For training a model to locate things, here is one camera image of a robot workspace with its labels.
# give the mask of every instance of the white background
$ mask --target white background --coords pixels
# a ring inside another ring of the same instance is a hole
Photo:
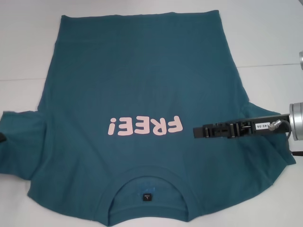
[[[206,12],[218,9],[224,31],[251,102],[289,113],[303,102],[303,6],[298,0],[0,0],[0,115],[35,110],[53,54],[61,15]],[[303,143],[291,139],[292,150]],[[273,187],[215,214],[185,223],[138,218],[120,227],[301,227],[303,158],[289,166]],[[0,175],[1,227],[100,227],[100,223],[49,211],[26,194],[30,182]]]

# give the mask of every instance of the teal t-shirt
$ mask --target teal t-shirt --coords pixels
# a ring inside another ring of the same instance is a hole
[[[272,114],[249,103],[218,11],[62,16],[38,111],[0,121],[0,173],[30,180],[50,210],[107,226],[190,221],[295,163],[284,135],[194,139],[193,128]]]

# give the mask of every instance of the sleeve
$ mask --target sleeve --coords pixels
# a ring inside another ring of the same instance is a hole
[[[245,118],[255,118],[263,116],[277,115],[279,113],[265,110],[252,103],[247,103],[242,108],[242,114]],[[275,148],[278,154],[285,160],[288,165],[295,164],[295,159],[289,150],[288,141],[285,134],[264,135],[264,138]]]
[[[41,160],[46,122],[40,112],[4,112],[0,132],[0,173],[31,180]]]

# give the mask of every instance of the t-shirt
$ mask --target t-shirt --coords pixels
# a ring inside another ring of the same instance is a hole
[[[250,199],[289,164],[285,135],[194,139],[272,115],[249,102],[218,11],[62,16],[38,111],[5,112],[0,173],[50,210],[111,226],[190,221]]]

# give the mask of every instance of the neckline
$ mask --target neckline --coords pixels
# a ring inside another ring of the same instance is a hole
[[[153,176],[153,177],[161,178],[169,182],[179,190],[179,192],[182,194],[184,198],[184,201],[188,209],[188,220],[186,221],[190,221],[202,215],[201,204],[199,203],[198,198],[194,195],[188,183],[184,181],[181,177],[177,176],[170,170],[160,166],[140,166],[125,171],[124,173],[118,176],[113,176],[115,179],[106,187],[105,191],[101,195],[94,216],[94,220],[101,222],[106,226],[112,225],[111,223],[117,224],[121,222],[120,220],[111,220],[109,222],[109,210],[111,203],[117,192],[125,184],[127,184],[129,181],[135,178],[144,177],[144,176]],[[165,215],[165,213],[163,213],[162,217],[173,218],[170,217],[169,214]]]

